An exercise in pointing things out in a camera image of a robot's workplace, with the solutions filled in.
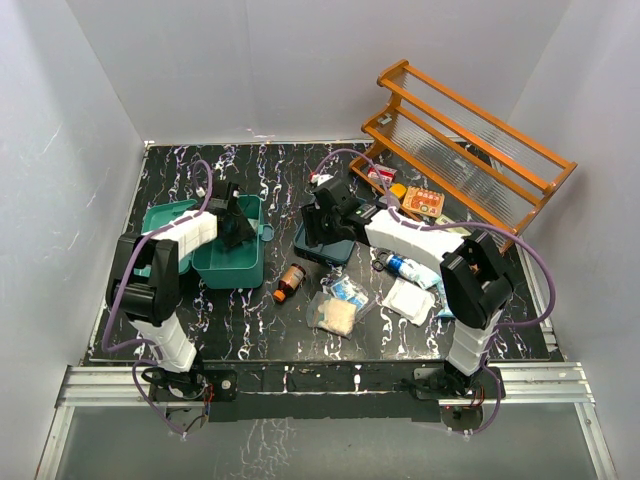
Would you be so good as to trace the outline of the blue cotton swab bag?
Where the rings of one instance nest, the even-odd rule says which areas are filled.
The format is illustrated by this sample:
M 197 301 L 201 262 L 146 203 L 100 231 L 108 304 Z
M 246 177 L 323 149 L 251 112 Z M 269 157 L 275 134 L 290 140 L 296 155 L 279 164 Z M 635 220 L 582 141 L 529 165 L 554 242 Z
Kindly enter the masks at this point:
M 451 311 L 451 309 L 449 307 L 443 280 L 440 280 L 436 284 L 436 290 L 438 292 L 438 298 L 439 298 L 440 305 L 441 305 L 441 309 L 436 314 L 436 317 L 440 318 L 440 319 L 453 319 L 455 317 L 455 315 L 452 313 L 452 311 Z

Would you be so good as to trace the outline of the teal medicine kit box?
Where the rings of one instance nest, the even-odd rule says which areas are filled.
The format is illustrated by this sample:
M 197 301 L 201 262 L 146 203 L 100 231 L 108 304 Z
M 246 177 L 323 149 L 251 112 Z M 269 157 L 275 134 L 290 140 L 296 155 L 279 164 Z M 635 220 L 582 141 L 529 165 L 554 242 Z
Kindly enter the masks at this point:
M 260 197 L 241 195 L 238 206 L 255 232 L 257 222 L 264 225 L 264 232 L 235 248 L 224 246 L 218 238 L 216 216 L 200 212 L 194 199 L 152 207 L 144 217 L 142 233 L 159 231 L 156 240 L 178 243 L 178 260 L 171 267 L 178 274 L 194 268 L 214 290 L 257 288 L 263 283 L 265 243 L 273 238 L 273 228 L 263 218 Z

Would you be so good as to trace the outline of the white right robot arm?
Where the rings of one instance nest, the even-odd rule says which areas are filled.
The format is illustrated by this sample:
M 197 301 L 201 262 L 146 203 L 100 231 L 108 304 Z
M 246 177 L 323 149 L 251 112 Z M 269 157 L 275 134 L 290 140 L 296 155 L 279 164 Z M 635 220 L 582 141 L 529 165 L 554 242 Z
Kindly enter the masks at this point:
M 312 191 L 300 208 L 310 247 L 342 240 L 386 249 L 431 269 L 439 269 L 446 300 L 455 319 L 453 343 L 445 360 L 447 388 L 466 397 L 482 382 L 480 368 L 497 320 L 513 292 L 513 279 L 493 238 L 513 236 L 492 225 L 464 222 L 470 233 L 447 232 L 451 225 L 412 220 L 399 211 L 392 194 L 387 202 L 366 202 L 338 178 Z

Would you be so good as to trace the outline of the blue divided tray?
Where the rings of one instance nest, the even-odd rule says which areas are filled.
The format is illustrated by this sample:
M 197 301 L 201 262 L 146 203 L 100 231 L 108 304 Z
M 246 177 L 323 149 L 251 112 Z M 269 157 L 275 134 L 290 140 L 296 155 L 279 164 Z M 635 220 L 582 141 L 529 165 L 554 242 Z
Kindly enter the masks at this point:
M 343 240 L 330 245 L 308 247 L 305 243 L 305 231 L 302 224 L 294 236 L 294 252 L 298 257 L 326 265 L 345 265 L 352 254 L 355 244 L 359 242 Z

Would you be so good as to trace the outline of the amber medicine bottle orange cap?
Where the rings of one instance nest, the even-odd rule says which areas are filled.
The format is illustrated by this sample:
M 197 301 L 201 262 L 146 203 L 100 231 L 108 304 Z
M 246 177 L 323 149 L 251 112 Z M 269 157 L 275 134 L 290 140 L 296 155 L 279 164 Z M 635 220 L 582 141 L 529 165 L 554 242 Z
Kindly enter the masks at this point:
M 296 263 L 292 263 L 278 281 L 277 289 L 273 292 L 273 298 L 277 303 L 283 303 L 293 295 L 306 276 L 305 269 Z

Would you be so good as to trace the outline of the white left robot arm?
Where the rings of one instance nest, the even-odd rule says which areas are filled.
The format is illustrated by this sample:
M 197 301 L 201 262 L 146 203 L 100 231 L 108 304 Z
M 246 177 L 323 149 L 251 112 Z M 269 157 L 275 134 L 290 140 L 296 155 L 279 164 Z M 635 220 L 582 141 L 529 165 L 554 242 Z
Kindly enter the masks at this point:
M 207 376 L 193 366 L 196 347 L 177 317 L 180 275 L 189 263 L 202 272 L 239 266 L 240 255 L 258 240 L 258 222 L 247 217 L 248 199 L 238 184 L 216 181 L 211 196 L 200 194 L 200 201 L 156 208 L 146 232 L 119 238 L 106 291 L 110 319 L 125 315 L 186 399 L 204 392 Z

